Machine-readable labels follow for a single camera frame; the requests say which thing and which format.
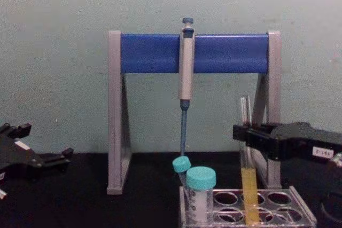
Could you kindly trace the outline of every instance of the yellow liquid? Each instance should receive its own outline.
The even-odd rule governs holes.
[[[255,168],[241,168],[246,224],[259,223],[257,175]]]

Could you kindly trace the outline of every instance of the light green wall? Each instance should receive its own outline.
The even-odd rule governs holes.
[[[0,0],[0,121],[33,124],[39,152],[106,152],[106,32],[178,33],[191,16],[198,33],[283,36],[282,121],[342,131],[340,0]],[[256,75],[196,75],[188,150],[236,150],[237,100]],[[136,152],[177,151],[177,75],[127,77]]]

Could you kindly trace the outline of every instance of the pipette stand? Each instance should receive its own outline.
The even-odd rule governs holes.
[[[252,120],[280,122],[281,35],[195,36],[194,73],[258,73]],[[108,33],[108,194],[122,194],[131,158],[125,73],[178,73],[178,34]],[[280,163],[253,150],[265,188],[281,188]]]

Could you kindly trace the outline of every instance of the label on clamp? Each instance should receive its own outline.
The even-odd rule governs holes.
[[[312,149],[312,155],[325,159],[331,159],[333,157],[333,150],[314,146]]]
[[[24,144],[21,141],[16,141],[15,144],[18,145],[19,147],[23,148],[25,151],[31,149],[29,146],[27,146],[26,144]]]

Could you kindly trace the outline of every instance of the micropipette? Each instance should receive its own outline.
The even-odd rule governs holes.
[[[192,98],[193,57],[195,55],[195,30],[192,18],[183,18],[184,26],[180,35],[180,80],[178,97],[182,110],[181,156],[185,152],[186,115]]]

